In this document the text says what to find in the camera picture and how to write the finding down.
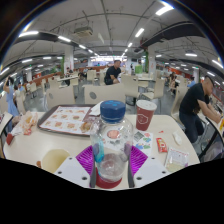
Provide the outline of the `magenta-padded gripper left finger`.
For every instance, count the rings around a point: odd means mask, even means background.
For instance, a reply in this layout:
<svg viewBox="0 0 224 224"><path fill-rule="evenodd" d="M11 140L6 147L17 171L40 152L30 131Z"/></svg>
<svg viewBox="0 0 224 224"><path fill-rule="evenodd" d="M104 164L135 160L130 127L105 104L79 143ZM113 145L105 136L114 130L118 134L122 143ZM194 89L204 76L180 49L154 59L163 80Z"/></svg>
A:
<svg viewBox="0 0 224 224"><path fill-rule="evenodd" d="M96 168L93 150L88 146L75 157L67 157L55 175L84 188L94 188Z"/></svg>

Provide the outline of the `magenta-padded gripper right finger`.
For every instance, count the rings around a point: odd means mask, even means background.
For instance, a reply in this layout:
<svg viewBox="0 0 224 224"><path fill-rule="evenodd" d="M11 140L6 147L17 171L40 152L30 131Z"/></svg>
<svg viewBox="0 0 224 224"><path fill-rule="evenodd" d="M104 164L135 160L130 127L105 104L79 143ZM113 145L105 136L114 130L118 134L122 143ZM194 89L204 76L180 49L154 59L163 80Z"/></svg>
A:
<svg viewBox="0 0 224 224"><path fill-rule="evenodd" d="M154 156L147 156L136 147L132 147L128 165L128 184L130 188L140 188L157 181L169 172Z"/></svg>

